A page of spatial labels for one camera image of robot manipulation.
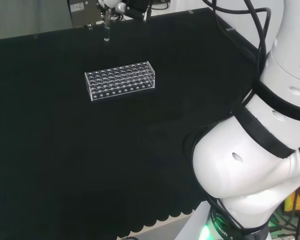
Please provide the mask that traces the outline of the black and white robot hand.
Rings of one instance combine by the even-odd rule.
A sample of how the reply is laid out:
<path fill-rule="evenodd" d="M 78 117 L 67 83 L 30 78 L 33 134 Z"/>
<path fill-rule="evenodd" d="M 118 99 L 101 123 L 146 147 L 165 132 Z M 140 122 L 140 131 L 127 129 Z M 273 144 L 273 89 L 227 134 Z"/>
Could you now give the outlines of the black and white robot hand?
<path fill-rule="evenodd" d="M 111 12 L 146 22 L 152 13 L 152 0 L 97 0 L 96 6 L 102 13 Z"/>

